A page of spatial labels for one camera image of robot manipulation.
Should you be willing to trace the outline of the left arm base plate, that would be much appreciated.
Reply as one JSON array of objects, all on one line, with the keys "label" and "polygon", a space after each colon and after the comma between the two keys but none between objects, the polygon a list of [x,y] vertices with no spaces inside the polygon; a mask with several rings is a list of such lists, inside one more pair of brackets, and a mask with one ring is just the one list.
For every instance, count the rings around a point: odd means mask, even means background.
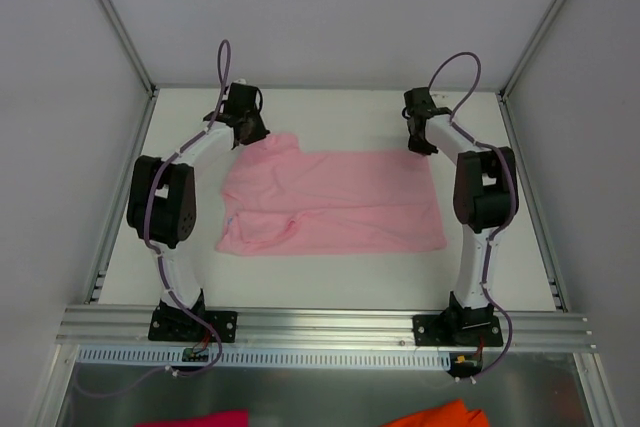
[{"label": "left arm base plate", "polygon": [[[227,310],[206,310],[201,319],[217,332],[222,343],[234,343],[238,313]],[[206,336],[206,328],[183,311],[157,308],[151,317],[147,338],[154,342],[201,341]]]}]

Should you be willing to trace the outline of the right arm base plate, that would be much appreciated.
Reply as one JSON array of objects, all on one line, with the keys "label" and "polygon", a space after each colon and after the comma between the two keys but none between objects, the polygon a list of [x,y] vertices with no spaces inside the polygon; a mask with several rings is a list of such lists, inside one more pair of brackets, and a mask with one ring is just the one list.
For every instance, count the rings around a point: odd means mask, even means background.
[{"label": "right arm base plate", "polygon": [[419,347],[502,347],[502,330],[494,307],[471,309],[449,305],[439,314],[412,317],[414,343]]}]

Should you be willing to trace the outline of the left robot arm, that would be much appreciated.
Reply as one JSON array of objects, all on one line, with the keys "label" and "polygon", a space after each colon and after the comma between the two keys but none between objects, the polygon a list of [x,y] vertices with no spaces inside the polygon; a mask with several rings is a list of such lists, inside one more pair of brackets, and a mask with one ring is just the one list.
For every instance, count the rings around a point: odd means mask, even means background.
[{"label": "left robot arm", "polygon": [[262,107],[258,87],[233,82],[191,138],[165,157],[142,155],[134,163],[126,221],[156,261],[162,285],[156,322],[185,340],[207,327],[204,291],[184,252],[197,221],[197,175],[233,149],[269,135]]}]

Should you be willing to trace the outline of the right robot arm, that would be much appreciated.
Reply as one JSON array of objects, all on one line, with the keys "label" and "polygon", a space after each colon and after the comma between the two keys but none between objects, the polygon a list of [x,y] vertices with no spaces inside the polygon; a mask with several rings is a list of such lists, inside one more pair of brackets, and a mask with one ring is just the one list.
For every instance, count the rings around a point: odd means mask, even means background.
[{"label": "right robot arm", "polygon": [[502,232],[519,209],[515,156],[509,147],[481,142],[438,107],[427,87],[403,94],[408,148],[421,155],[443,153],[455,166],[453,209],[463,228],[456,286],[449,305],[425,331],[456,344],[492,331],[496,304],[491,267]]}]

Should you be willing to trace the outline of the pink t shirt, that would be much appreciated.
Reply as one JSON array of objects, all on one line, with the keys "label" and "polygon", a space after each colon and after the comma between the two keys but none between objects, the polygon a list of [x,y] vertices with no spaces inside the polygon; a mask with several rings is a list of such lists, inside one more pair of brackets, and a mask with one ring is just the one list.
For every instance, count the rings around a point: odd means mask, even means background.
[{"label": "pink t shirt", "polygon": [[242,150],[221,195],[221,253],[422,253],[447,245],[429,162],[409,151],[304,152],[295,135],[272,134]]}]

